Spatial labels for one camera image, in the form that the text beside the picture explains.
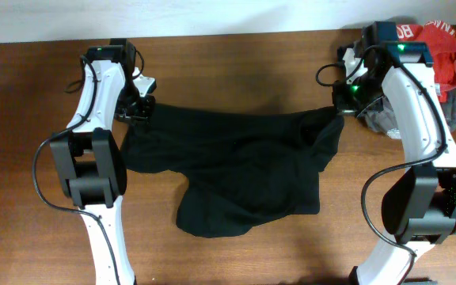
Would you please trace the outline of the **black polo shirt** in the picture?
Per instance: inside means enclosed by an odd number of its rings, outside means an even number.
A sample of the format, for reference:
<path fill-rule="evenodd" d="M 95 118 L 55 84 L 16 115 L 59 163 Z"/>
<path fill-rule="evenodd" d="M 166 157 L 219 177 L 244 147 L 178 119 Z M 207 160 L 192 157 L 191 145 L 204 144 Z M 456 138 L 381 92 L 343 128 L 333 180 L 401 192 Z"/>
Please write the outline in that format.
<path fill-rule="evenodd" d="M 148 125 L 128 128 L 121 153 L 131 171 L 187 178 L 179 229 L 234 237 L 320 211 L 319 178 L 338 151 L 343 127 L 332 107 L 246 115 L 159 104 Z"/>

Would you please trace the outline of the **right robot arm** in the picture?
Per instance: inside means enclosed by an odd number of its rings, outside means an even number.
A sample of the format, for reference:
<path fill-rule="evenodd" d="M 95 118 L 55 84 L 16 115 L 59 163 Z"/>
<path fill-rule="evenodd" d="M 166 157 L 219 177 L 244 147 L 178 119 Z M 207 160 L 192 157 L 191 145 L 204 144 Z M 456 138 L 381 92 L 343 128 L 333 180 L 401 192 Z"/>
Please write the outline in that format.
<path fill-rule="evenodd" d="M 379 101 L 393 109 L 405 162 L 382 199 L 383 230 L 352 284 L 403 284 L 415 262 L 456 234 L 456 143 L 435 90 L 433 58 L 423 42 L 402 42 L 391 21 L 376 21 L 341 47 L 346 75 L 332 84 L 339 114 L 361 116 Z"/>

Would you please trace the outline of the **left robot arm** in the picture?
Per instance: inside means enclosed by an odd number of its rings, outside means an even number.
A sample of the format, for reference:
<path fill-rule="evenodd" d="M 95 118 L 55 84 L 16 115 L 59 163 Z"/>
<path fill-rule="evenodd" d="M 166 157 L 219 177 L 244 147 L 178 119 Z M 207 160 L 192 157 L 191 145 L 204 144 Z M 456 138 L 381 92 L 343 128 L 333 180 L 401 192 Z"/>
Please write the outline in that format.
<path fill-rule="evenodd" d="M 127 168 L 112 134 L 120 121 L 147 126 L 154 111 L 154 78 L 142 74 L 142 54 L 127 39 L 90 47 L 81 56 L 78 107 L 65 130 L 44 141 L 50 146 L 59 183 L 82 217 L 97 284 L 134 285 L 122 223 Z"/>

